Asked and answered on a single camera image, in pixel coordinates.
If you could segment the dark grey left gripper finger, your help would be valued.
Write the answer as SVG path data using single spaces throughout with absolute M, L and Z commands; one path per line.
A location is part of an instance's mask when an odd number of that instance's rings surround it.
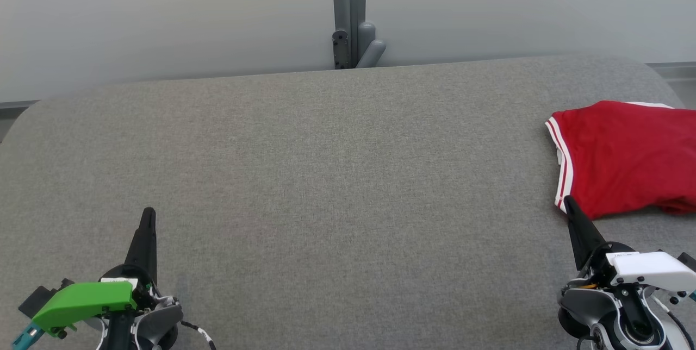
M 150 208 L 142 211 L 139 226 L 134 232 L 125 258 L 126 271 L 137 278 L 150 279 Z
M 147 257 L 142 259 L 144 269 L 150 275 L 154 285 L 157 284 L 157 214 L 152 207 L 146 207 L 142 212 L 142 228 L 146 236 L 146 248 L 144 252 Z

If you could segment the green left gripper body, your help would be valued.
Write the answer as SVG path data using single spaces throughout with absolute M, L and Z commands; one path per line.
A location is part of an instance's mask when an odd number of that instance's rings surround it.
M 154 300 L 150 291 L 156 288 L 152 279 L 137 278 L 125 269 L 124 264 L 120 264 L 96 282 L 74 283 L 60 290 L 32 318 L 33 323 L 57 337 L 60 331 L 74 328 L 79 321 L 152 307 Z

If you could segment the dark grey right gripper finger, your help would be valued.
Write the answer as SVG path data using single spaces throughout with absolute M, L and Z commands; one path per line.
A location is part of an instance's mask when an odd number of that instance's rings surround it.
M 594 251 L 593 224 L 572 196 L 565 196 L 563 206 L 567 216 L 569 236 L 576 269 L 581 271 Z
M 592 258 L 597 253 L 606 253 L 604 237 L 572 196 L 568 196 L 568 230 L 574 258 Z

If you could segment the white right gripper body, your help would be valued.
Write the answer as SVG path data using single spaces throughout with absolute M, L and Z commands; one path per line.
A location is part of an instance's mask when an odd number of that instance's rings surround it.
M 579 288 L 601 290 L 619 285 L 653 286 L 671 293 L 696 291 L 696 273 L 662 250 L 595 254 L 581 271 Z

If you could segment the red jersey with white sleeves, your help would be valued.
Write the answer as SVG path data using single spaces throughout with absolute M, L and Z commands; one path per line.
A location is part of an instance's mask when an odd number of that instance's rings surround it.
M 560 175 L 554 204 L 571 196 L 591 219 L 658 207 L 696 213 L 696 110 L 601 101 L 545 122 Z

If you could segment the grey metal partition post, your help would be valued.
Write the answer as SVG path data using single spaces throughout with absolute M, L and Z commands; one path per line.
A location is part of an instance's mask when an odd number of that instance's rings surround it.
M 376 67 L 386 43 L 376 38 L 375 24 L 366 20 L 367 0 L 333 0 L 332 35 L 336 70 Z

